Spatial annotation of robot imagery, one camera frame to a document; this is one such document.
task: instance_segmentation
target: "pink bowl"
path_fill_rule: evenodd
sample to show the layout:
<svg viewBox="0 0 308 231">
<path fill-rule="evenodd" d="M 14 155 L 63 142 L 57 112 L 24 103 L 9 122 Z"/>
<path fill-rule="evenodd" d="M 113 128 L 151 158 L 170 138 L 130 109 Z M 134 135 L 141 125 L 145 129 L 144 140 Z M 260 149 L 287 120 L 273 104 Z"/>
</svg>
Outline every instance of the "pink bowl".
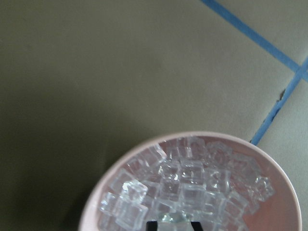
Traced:
<svg viewBox="0 0 308 231">
<path fill-rule="evenodd" d="M 222 141 L 234 151 L 254 157 L 263 174 L 268 176 L 276 193 L 253 216 L 244 217 L 250 231 L 302 231 L 300 207 L 294 188 L 282 168 L 258 147 L 234 136 L 215 132 L 192 131 L 161 136 L 146 141 L 126 153 L 103 175 L 92 191 L 81 216 L 79 231 L 98 231 L 98 210 L 102 194 L 108 190 L 110 179 L 133 156 L 157 143 L 179 137 L 198 136 L 208 141 Z"/>
</svg>

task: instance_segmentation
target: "plastic container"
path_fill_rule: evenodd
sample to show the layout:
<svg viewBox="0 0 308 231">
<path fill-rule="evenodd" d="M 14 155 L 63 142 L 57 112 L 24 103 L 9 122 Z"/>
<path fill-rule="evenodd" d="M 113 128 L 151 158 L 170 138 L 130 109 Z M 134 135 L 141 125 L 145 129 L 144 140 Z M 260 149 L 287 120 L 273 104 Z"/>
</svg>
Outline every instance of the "plastic container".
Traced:
<svg viewBox="0 0 308 231">
<path fill-rule="evenodd" d="M 257 160 L 265 176 L 269 177 L 276 193 L 252 216 L 244 217 L 250 231 L 302 231 L 300 207 L 294 188 L 282 168 L 258 147 L 234 136 L 205 131 L 192 131 L 161 136 L 146 141 L 126 153 L 103 175 L 93 189 L 81 216 L 79 231 L 98 231 L 100 216 L 98 206 L 102 194 L 108 190 L 110 179 L 134 155 L 141 150 L 163 141 L 186 136 L 198 136 L 208 141 L 222 141 L 234 151 L 252 156 Z"/>
</svg>

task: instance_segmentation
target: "bowl rim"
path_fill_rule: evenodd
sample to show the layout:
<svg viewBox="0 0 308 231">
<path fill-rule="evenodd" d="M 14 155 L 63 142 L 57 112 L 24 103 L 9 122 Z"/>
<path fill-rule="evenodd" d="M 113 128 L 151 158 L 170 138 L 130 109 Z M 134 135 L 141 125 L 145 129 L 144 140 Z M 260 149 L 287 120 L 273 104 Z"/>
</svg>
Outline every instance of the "bowl rim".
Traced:
<svg viewBox="0 0 308 231">
<path fill-rule="evenodd" d="M 280 172 L 281 176 L 283 176 L 283 178 L 285 179 L 285 182 L 287 183 L 287 185 L 289 186 L 289 188 L 292 191 L 292 196 L 293 196 L 293 199 L 296 203 L 296 212 L 298 214 L 298 216 L 297 216 L 297 223 L 298 223 L 298 227 L 299 227 L 298 231 L 302 231 L 302 216 L 301 216 L 301 209 L 300 209 L 298 197 L 296 195 L 295 189 L 294 189 L 290 179 L 286 175 L 285 171 L 279 166 L 279 164 L 277 164 L 277 162 L 272 157 L 270 157 L 266 152 L 264 152 L 263 150 L 261 150 L 257 146 L 255 146 L 255 145 L 253 145 L 253 144 L 251 144 L 251 143 L 249 143 L 249 142 L 247 142 L 247 141 L 245 141 L 241 138 L 238 138 L 238 137 L 235 137 L 235 136 L 232 136 L 232 135 L 228 135 L 228 134 L 224 134 L 224 133 L 212 132 L 212 131 L 185 131 L 185 132 L 171 133 L 171 134 L 167 134 L 167 135 L 160 135 L 160 136 L 156 136 L 154 138 L 145 140 L 142 143 L 140 143 L 139 145 L 137 145 L 134 148 L 132 148 L 131 150 L 129 150 L 128 152 L 126 152 L 121 158 L 119 158 L 115 163 L 113 163 L 112 166 L 109 167 L 109 169 L 101 176 L 100 180 L 94 186 L 94 188 L 91 191 L 91 194 L 88 197 L 87 202 L 86 202 L 86 204 L 83 208 L 81 218 L 80 218 L 80 222 L 79 222 L 79 226 L 78 226 L 78 230 L 79 231 L 85 231 L 86 230 L 83 227 L 86 226 L 86 222 L 87 222 L 88 216 L 89 216 L 89 210 L 91 209 L 91 207 L 96 206 L 96 205 L 91 204 L 93 198 L 98 193 L 99 187 L 101 187 L 102 185 L 107 183 L 107 181 L 116 173 L 118 167 L 125 164 L 135 154 L 141 152 L 142 150 L 144 150 L 145 148 L 147 148 L 149 146 L 152 146 L 152 145 L 157 144 L 157 143 L 161 143 L 161 142 L 166 141 L 166 140 L 171 140 L 171 139 L 175 139 L 175 138 L 179 138 L 179 137 L 188 137 L 188 136 L 216 137 L 216 138 L 234 141 L 234 142 L 240 143 L 242 145 L 248 146 L 249 148 L 253 149 L 254 151 L 258 152 L 260 155 L 265 157 L 267 160 L 269 160 L 277 168 L 277 170 Z"/>
</svg>

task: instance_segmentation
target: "pile of clear cubes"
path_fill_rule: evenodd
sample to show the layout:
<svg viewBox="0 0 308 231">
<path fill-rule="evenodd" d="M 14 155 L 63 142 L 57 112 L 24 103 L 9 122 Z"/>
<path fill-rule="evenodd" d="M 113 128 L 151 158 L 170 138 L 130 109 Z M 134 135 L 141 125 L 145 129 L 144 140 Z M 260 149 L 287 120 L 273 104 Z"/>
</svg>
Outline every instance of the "pile of clear cubes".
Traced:
<svg viewBox="0 0 308 231">
<path fill-rule="evenodd" d="M 143 150 L 119 170 L 100 204 L 101 231 L 248 231 L 242 216 L 275 193 L 257 161 L 199 137 Z"/>
</svg>

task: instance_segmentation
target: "black object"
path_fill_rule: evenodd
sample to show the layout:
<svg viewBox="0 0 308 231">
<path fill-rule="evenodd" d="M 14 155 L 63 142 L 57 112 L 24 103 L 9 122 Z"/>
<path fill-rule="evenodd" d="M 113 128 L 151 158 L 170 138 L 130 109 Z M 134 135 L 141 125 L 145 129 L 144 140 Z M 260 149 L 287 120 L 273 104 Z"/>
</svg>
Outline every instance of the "black object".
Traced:
<svg viewBox="0 0 308 231">
<path fill-rule="evenodd" d="M 199 221 L 191 222 L 194 231 L 203 231 Z M 157 221 L 148 221 L 146 223 L 146 231 L 157 231 Z"/>
</svg>

